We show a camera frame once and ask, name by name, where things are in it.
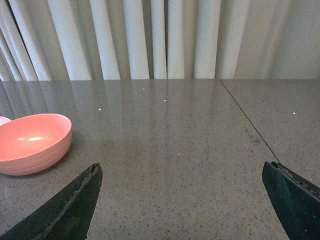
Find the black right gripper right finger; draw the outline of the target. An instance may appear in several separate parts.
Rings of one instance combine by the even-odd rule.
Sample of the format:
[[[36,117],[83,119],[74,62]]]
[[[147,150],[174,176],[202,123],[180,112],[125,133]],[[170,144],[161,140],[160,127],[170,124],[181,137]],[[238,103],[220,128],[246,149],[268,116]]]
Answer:
[[[262,182],[288,238],[320,238],[320,188],[278,162],[265,162]]]

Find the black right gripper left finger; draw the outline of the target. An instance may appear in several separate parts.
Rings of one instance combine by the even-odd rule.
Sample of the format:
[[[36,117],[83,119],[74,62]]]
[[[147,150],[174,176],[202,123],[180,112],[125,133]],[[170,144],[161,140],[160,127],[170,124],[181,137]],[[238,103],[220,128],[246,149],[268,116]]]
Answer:
[[[97,162],[0,236],[2,240],[84,240],[103,179]]]

